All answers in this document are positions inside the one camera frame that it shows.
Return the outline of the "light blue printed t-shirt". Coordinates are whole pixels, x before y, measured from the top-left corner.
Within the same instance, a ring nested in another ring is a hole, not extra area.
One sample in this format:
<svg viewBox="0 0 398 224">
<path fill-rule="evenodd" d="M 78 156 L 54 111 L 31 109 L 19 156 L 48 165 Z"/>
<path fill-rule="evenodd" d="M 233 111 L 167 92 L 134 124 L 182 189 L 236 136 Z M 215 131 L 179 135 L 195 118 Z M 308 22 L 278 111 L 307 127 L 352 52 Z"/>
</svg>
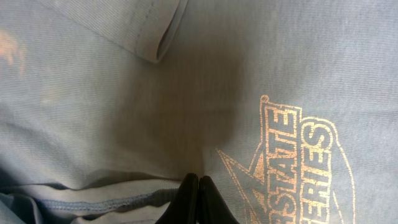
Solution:
<svg viewBox="0 0 398 224">
<path fill-rule="evenodd" d="M 396 1 L 2 1 L 1 222 L 397 222 Z"/>
</svg>

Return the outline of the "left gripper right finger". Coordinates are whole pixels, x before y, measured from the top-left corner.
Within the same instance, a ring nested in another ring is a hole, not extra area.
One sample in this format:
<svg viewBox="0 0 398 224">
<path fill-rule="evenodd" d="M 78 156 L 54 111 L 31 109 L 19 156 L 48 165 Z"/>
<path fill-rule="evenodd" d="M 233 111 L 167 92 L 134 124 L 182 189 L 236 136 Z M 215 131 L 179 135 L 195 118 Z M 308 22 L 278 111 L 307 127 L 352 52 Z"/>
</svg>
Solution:
<svg viewBox="0 0 398 224">
<path fill-rule="evenodd" d="M 210 176 L 198 185 L 197 221 L 199 224 L 239 224 Z"/>
</svg>

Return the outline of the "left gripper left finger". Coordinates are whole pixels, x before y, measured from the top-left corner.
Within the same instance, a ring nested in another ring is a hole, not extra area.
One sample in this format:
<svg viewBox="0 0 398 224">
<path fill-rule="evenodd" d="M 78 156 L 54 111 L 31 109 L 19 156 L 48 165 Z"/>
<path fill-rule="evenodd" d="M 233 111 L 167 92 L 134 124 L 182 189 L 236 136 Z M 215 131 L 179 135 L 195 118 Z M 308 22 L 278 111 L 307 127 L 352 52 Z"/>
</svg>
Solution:
<svg viewBox="0 0 398 224">
<path fill-rule="evenodd" d="M 180 184 L 174 200 L 156 221 L 156 224 L 196 224 L 198 183 L 196 174 L 187 174 Z"/>
</svg>

